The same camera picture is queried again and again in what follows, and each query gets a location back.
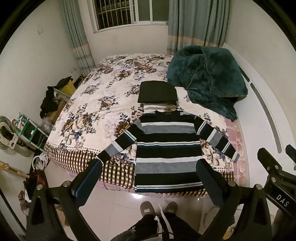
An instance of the bed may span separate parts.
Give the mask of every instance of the bed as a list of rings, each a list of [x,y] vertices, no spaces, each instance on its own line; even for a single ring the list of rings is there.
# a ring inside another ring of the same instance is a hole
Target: bed
[[[87,162],[106,148],[142,114],[137,103],[142,81],[166,81],[166,71],[172,56],[161,54],[132,54],[109,56],[85,78],[58,117],[45,145],[50,159],[59,167],[76,175]],[[204,158],[226,180],[239,185],[246,182],[247,158],[238,120],[231,122],[223,116],[190,102],[187,92],[176,87],[178,106],[165,111],[183,110],[196,114],[226,136],[240,158],[234,163],[212,146],[202,141]],[[134,192],[136,145],[104,164],[98,186],[111,190]],[[169,193],[144,193],[156,197],[205,196],[204,189]]]

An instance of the sweater sleeve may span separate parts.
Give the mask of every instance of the sweater sleeve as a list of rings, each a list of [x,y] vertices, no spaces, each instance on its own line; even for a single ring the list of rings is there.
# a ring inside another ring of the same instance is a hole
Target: sweater sleeve
[[[115,139],[109,146],[101,151],[95,158],[106,163],[112,157],[130,147],[135,141],[144,134],[141,121],[137,119],[130,127],[125,130],[118,138]]]
[[[223,152],[226,156],[237,162],[239,153],[234,149],[233,145],[215,128],[198,116],[194,119],[194,128],[196,134],[212,146]]]

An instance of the blue-gray curtain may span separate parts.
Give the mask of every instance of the blue-gray curtain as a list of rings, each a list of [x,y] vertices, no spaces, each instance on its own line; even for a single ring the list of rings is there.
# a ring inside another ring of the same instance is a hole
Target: blue-gray curtain
[[[167,53],[188,45],[221,47],[229,0],[170,0]]]
[[[78,0],[61,0],[62,16],[69,41],[82,75],[86,77],[95,67],[80,15]]]

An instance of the floral bedspread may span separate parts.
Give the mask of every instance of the floral bedspread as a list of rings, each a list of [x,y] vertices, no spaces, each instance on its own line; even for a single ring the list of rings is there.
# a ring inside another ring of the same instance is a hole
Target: floral bedspread
[[[143,105],[137,103],[140,83],[146,80],[166,81],[171,59],[169,55],[133,54],[110,56],[103,60],[66,103],[50,133],[45,150],[53,162],[73,173],[83,171],[94,154],[106,148],[144,114]],[[226,124],[224,117],[191,103],[182,87],[176,89],[179,105],[175,109],[200,116],[237,147],[237,136],[229,137],[229,123]],[[202,150],[212,167],[227,174],[229,179],[234,179],[234,171],[241,169],[238,164],[244,161],[240,153],[238,163],[233,163],[206,142],[202,142]],[[133,189],[135,155],[136,144],[133,144],[106,164],[100,180]],[[129,166],[129,170],[120,169],[123,166]]]

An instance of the person's foot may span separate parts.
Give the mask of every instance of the person's foot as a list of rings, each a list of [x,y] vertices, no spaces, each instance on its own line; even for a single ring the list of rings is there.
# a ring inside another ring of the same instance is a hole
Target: person's foot
[[[140,210],[141,210],[141,214],[143,217],[146,214],[151,214],[151,215],[155,216],[154,208],[153,208],[151,202],[149,202],[149,201],[142,202],[142,204],[140,206]]]
[[[174,201],[170,201],[166,205],[163,212],[164,213],[174,213],[174,214],[176,214],[177,210],[178,210],[178,204],[176,202],[174,202]]]

